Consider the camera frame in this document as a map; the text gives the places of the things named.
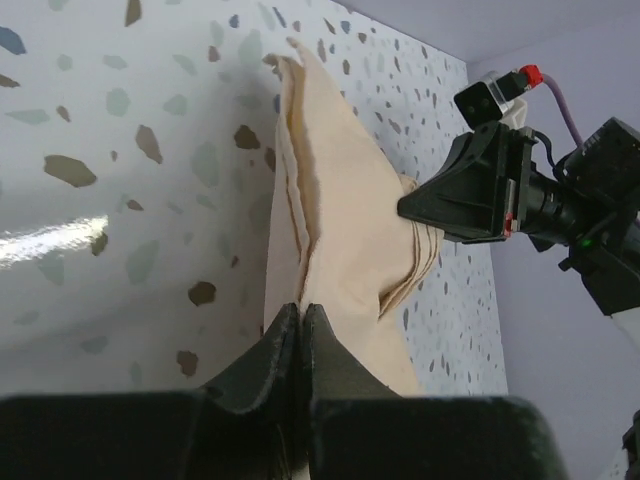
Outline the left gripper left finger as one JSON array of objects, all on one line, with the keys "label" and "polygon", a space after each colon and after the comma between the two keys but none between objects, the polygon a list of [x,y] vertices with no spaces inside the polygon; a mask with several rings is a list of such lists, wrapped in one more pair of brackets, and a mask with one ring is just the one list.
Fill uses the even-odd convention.
[{"label": "left gripper left finger", "polygon": [[4,479],[290,479],[303,461],[294,388],[300,315],[195,389],[1,401]]}]

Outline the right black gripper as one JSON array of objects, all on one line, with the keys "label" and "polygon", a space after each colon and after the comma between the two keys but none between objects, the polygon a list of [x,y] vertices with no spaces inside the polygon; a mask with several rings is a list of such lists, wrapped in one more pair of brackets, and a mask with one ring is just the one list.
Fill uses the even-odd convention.
[{"label": "right black gripper", "polygon": [[[397,203],[400,217],[441,229],[464,244],[529,237],[538,252],[567,249],[573,270],[600,311],[639,305],[639,133],[612,117],[560,161],[537,171],[533,146],[550,143],[530,128],[489,122],[456,137],[441,169]],[[509,212],[508,165],[515,170]]]}]

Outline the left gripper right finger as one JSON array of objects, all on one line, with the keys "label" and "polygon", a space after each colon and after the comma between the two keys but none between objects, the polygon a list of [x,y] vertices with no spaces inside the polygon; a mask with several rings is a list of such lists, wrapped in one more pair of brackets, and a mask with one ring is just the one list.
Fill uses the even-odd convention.
[{"label": "left gripper right finger", "polygon": [[402,397],[337,340],[324,309],[302,326],[314,479],[565,479],[550,428],[512,396]]}]

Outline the beige cloth mat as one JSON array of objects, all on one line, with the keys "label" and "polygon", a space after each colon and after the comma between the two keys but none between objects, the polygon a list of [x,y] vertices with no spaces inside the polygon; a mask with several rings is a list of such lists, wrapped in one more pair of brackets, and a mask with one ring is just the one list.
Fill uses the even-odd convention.
[{"label": "beige cloth mat", "polygon": [[433,267],[440,229],[401,218],[418,184],[398,174],[321,61],[271,54],[281,82],[264,321],[324,308],[339,342],[393,392],[418,396],[396,313]]}]

